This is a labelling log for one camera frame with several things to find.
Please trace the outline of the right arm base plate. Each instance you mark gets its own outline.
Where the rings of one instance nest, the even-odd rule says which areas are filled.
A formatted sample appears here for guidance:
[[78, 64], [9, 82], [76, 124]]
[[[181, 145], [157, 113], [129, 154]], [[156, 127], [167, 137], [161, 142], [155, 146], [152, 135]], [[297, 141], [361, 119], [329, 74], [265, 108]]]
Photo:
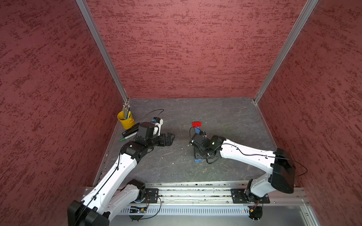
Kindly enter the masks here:
[[245, 189], [231, 189], [231, 197], [234, 204], [269, 204], [268, 195], [258, 197], [250, 193], [250, 196], [245, 194]]

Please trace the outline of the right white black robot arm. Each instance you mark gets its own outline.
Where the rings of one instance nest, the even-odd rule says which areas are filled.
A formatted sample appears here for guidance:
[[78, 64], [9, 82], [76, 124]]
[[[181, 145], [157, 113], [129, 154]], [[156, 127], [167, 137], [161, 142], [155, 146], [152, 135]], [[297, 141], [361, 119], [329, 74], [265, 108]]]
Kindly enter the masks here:
[[287, 151], [260, 150], [237, 144], [221, 136], [211, 139], [195, 133], [190, 138], [190, 144], [199, 153], [201, 159], [231, 159], [256, 167], [264, 172], [257, 179], [250, 179], [246, 189], [233, 192], [236, 202], [260, 204], [267, 203], [270, 192], [279, 191], [285, 194], [294, 193], [296, 178], [295, 161]]

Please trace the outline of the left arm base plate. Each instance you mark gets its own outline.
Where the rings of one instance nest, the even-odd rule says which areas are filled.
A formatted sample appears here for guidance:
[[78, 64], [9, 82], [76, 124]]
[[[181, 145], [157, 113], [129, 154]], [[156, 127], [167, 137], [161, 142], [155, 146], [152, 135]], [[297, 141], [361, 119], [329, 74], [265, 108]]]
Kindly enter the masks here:
[[134, 201], [134, 203], [157, 203], [158, 202], [158, 188], [144, 188], [139, 191], [139, 196]]

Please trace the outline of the red lego brick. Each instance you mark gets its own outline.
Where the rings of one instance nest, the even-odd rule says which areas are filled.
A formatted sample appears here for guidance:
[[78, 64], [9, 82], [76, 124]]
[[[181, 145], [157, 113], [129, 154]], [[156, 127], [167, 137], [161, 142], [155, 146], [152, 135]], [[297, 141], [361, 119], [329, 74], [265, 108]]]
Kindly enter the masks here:
[[194, 122], [192, 122], [192, 127], [193, 127], [193, 128], [199, 128], [199, 127], [201, 127], [201, 126], [202, 126], [202, 123], [199, 122], [199, 121], [194, 121]]

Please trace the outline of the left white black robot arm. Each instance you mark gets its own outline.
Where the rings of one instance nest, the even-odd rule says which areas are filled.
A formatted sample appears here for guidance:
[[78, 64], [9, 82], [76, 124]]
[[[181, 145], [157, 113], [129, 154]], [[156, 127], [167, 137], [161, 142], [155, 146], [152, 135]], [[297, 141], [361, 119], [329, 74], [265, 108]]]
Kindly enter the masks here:
[[70, 226], [108, 226], [128, 204], [145, 200], [145, 184], [131, 180], [115, 194], [127, 175], [155, 147], [171, 146], [175, 135], [161, 133], [163, 120], [155, 117], [142, 122], [134, 140], [122, 146], [118, 159], [104, 178], [80, 202], [73, 201], [67, 209]]

